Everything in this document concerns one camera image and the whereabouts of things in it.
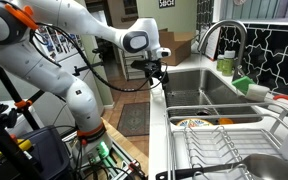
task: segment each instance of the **floor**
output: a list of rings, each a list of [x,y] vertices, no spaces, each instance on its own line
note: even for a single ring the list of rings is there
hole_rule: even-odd
[[[105,58],[104,68],[109,83],[120,88],[137,88],[144,83],[144,79],[125,80],[120,64],[117,64],[114,58]],[[117,125],[122,113],[124,104],[136,102],[149,102],[149,91],[138,92],[120,92],[111,89],[115,106],[113,109],[105,109],[102,117],[106,119],[113,127],[117,129]],[[149,157],[149,136],[132,136],[126,137],[147,157]]]

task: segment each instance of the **cabinet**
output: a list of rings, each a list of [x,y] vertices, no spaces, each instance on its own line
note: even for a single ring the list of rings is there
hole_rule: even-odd
[[[135,60],[145,60],[146,52],[138,52],[135,54],[128,53],[126,51],[123,51],[119,49],[119,56],[121,60],[121,66],[123,69],[123,73],[126,80],[132,80],[132,79],[142,79],[145,78],[144,71],[137,70],[131,67],[131,64]]]

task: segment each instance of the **green object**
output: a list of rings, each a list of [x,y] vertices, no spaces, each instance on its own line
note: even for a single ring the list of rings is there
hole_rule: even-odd
[[[224,60],[224,55],[218,55],[216,70],[222,71],[222,69],[223,69],[223,60]]]
[[[233,75],[234,57],[235,57],[235,51],[224,52],[224,60],[222,60],[223,61],[223,66],[222,66],[223,76]]]
[[[223,67],[222,67],[222,75],[223,76],[232,76],[233,75],[233,59],[224,59]]]
[[[247,93],[248,85],[250,84],[255,84],[255,82],[247,76],[236,79],[232,82],[232,85],[235,86],[238,90],[240,90],[243,94]]]
[[[105,142],[101,142],[100,145],[98,146],[98,155],[100,156],[101,159],[106,158],[110,154],[110,150],[106,146]]]

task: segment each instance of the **sign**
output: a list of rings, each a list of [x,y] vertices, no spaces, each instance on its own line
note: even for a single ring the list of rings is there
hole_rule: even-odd
[[[174,7],[175,0],[158,0],[160,8]]]

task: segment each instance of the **cardboard box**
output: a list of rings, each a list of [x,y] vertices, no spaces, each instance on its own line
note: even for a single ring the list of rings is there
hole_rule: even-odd
[[[159,31],[161,47],[169,48],[172,55],[162,58],[169,66],[176,66],[191,55],[193,32]]]

